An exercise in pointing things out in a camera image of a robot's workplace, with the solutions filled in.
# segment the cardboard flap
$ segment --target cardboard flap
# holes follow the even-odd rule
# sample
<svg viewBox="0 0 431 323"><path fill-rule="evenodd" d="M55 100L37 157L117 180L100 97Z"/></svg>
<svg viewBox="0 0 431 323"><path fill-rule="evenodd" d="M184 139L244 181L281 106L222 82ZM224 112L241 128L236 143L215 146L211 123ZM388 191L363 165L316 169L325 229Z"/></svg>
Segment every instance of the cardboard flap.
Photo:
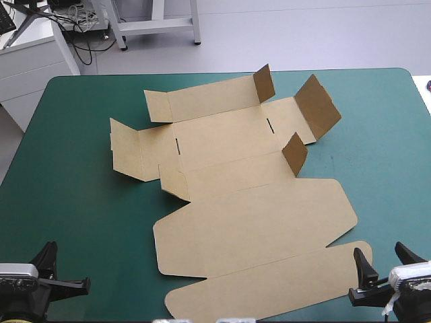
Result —
<svg viewBox="0 0 431 323"><path fill-rule="evenodd" d="M288 161L290 169L297 176L305 163L308 150L299 137L298 133L294 133L289 143L281 151Z"/></svg>
<svg viewBox="0 0 431 323"><path fill-rule="evenodd" d="M180 157L172 124L139 131L144 180L160 178L159 166L180 169Z"/></svg>
<svg viewBox="0 0 431 323"><path fill-rule="evenodd" d="M353 242L175 289L165 304L177 319L210 323L218 318L260 320L328 301L358 286L354 248L372 262L371 247Z"/></svg>
<svg viewBox="0 0 431 323"><path fill-rule="evenodd" d="M157 221L158 266L165 275L218 277L327 246L357 222L336 180L240 190L193 201Z"/></svg>
<svg viewBox="0 0 431 323"><path fill-rule="evenodd" d="M166 92L149 91L145 89L148 112L152 122L173 122L169 98Z"/></svg>
<svg viewBox="0 0 431 323"><path fill-rule="evenodd" d="M260 103L272 98L275 95L269 64L266 64L264 67L254 73L253 79L255 80L257 95L259 97Z"/></svg>
<svg viewBox="0 0 431 323"><path fill-rule="evenodd" d="M138 131L110 118L110 142L114 170L144 180Z"/></svg>
<svg viewBox="0 0 431 323"><path fill-rule="evenodd" d="M185 201L191 201L187 179L182 172L164 166L159 166L159 172L162 190Z"/></svg>
<svg viewBox="0 0 431 323"><path fill-rule="evenodd" d="M280 151L242 158L190 172L160 169L162 190L186 201L198 201L223 194L293 180L286 158Z"/></svg>
<svg viewBox="0 0 431 323"><path fill-rule="evenodd" d="M341 119L331 97L314 74L294 97L316 140Z"/></svg>

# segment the folded cardboard flap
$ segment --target folded cardboard flap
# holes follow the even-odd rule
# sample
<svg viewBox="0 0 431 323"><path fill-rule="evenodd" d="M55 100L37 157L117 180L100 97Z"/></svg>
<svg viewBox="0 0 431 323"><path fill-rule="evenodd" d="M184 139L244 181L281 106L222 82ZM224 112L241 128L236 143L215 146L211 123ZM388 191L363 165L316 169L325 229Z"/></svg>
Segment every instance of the folded cardboard flap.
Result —
<svg viewBox="0 0 431 323"><path fill-rule="evenodd" d="M314 137L319 140L341 119L331 96L312 74L295 95L295 101L304 115Z"/></svg>
<svg viewBox="0 0 431 323"><path fill-rule="evenodd" d="M138 131L112 118L110 129L114 170L138 180L145 180Z"/></svg>
<svg viewBox="0 0 431 323"><path fill-rule="evenodd" d="M260 320L321 303L358 285L354 248L372 262L371 247L352 242L175 289L165 304L175 318L211 323L218 318Z"/></svg>
<svg viewBox="0 0 431 323"><path fill-rule="evenodd" d="M269 64L266 64L264 67L254 73L253 79L255 80L257 96L259 97L260 103L272 98L275 95Z"/></svg>
<svg viewBox="0 0 431 323"><path fill-rule="evenodd" d="M149 91L148 89L143 92L147 98L148 112L152 122L174 122L167 92Z"/></svg>
<svg viewBox="0 0 431 323"><path fill-rule="evenodd" d="M240 190L193 201L157 221L158 267L165 275L218 277L328 246L357 222L336 180L296 178Z"/></svg>
<svg viewBox="0 0 431 323"><path fill-rule="evenodd" d="M294 134L283 151L252 156L181 172L160 166L162 190L186 201L231 194L238 190L294 179L306 159L307 149Z"/></svg>
<svg viewBox="0 0 431 323"><path fill-rule="evenodd" d="M186 176L175 168L159 166L162 190L182 200L191 202Z"/></svg>
<svg viewBox="0 0 431 323"><path fill-rule="evenodd" d="M298 133L294 133L289 143L282 150L283 156L289 163L290 169L293 171L295 176L299 174L299 171L305 163L307 158L308 150L302 142Z"/></svg>
<svg viewBox="0 0 431 323"><path fill-rule="evenodd" d="M179 89L144 90L153 122L178 122L258 106L275 95L269 65L253 75Z"/></svg>

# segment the white desk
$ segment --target white desk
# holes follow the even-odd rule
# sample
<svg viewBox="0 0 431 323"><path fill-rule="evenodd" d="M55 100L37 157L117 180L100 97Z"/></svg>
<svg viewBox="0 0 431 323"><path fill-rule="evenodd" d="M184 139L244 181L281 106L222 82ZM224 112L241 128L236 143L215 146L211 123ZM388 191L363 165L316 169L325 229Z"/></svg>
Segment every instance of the white desk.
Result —
<svg viewBox="0 0 431 323"><path fill-rule="evenodd" d="M24 18L16 12L15 25ZM0 36L0 48L12 33ZM0 49L0 103L23 131L48 81L60 75L79 75L79 69L59 27L46 18L36 19L12 46Z"/></svg>

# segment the green tabletop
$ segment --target green tabletop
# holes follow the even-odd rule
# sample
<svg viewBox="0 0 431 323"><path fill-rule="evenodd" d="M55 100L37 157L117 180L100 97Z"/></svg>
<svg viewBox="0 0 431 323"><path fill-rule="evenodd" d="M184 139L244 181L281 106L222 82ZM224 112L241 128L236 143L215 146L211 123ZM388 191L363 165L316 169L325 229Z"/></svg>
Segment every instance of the green tabletop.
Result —
<svg viewBox="0 0 431 323"><path fill-rule="evenodd" d="M277 96L316 73L341 121L308 146L300 177L336 178L359 223L336 243L366 240L382 276L401 240L431 258L431 120L402 69L275 72ZM1 262L59 244L60 279L91 277L89 296L53 303L51 320L169 317L164 296L196 279L158 272L152 226L185 202L112 170L109 118L154 127L143 89L171 91L241 73L56 77L47 86L0 187ZM380 320L346 297L274 320Z"/></svg>

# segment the flattened cardboard box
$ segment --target flattened cardboard box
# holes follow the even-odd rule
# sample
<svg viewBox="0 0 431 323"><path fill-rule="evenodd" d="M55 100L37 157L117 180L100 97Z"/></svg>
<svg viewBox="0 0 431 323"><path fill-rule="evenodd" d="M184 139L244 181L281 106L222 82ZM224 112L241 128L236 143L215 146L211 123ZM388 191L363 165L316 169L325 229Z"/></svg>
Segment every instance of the flattened cardboard box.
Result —
<svg viewBox="0 0 431 323"><path fill-rule="evenodd" d="M178 91L145 90L151 120L173 123L136 131L111 119L114 169L144 181L160 178L164 190L186 201L268 184L294 133L313 143L341 118L314 75L294 97L262 103L274 94L268 65ZM257 167L243 167L246 159ZM298 164L294 156L290 162ZM292 175L292 165L277 169L274 178Z"/></svg>
<svg viewBox="0 0 431 323"><path fill-rule="evenodd" d="M286 286L277 274L295 264L297 271L308 261L331 271L351 263L351 245L320 249L313 261L300 254L327 246L357 222L338 182L295 179L306 158L303 142L315 142L341 118L328 93L312 75L294 97L263 103L273 95L266 66L238 79L145 91L151 120L172 124L136 131L111 120L114 169L140 180L160 178L164 190L192 201L154 226L160 271L212 277L168 294L176 318L206 323L244 309L264 318L345 295L354 285L349 267L330 291L321 283L312 299L307 289L296 301L273 297L291 294L281 290ZM328 253L329 263L321 260ZM262 284L265 301L232 301L230 286L258 293ZM198 308L190 308L201 296ZM223 298L239 311L224 311L229 307L217 302Z"/></svg>
<svg viewBox="0 0 431 323"><path fill-rule="evenodd" d="M354 248L372 261L366 242L352 242L175 289L165 304L175 318L212 323L218 318L260 320L321 303L358 285Z"/></svg>
<svg viewBox="0 0 431 323"><path fill-rule="evenodd" d="M333 179L297 178L195 201L154 225L165 275L218 277L328 246L358 222Z"/></svg>

